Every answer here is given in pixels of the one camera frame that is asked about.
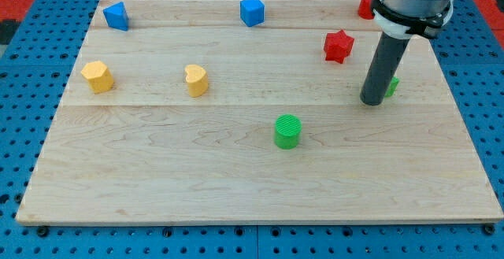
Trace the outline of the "red block behind arm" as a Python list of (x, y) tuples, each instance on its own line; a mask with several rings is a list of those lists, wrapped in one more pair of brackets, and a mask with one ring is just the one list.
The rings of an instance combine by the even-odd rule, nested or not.
[(360, 0), (358, 7), (358, 16), (365, 20), (372, 20), (374, 18), (374, 14), (371, 8), (372, 0)]

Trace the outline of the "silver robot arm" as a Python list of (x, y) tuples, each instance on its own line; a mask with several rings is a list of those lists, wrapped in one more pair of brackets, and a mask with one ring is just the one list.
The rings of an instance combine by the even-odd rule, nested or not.
[(450, 21), (454, 0), (371, 0), (370, 11), (382, 29), (360, 99), (380, 105), (410, 39), (434, 39)]

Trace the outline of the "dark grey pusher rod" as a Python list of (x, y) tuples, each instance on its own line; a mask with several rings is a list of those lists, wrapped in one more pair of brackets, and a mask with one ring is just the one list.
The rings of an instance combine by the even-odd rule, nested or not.
[(366, 105), (380, 105), (408, 46), (408, 39), (382, 33), (363, 83), (360, 99)]

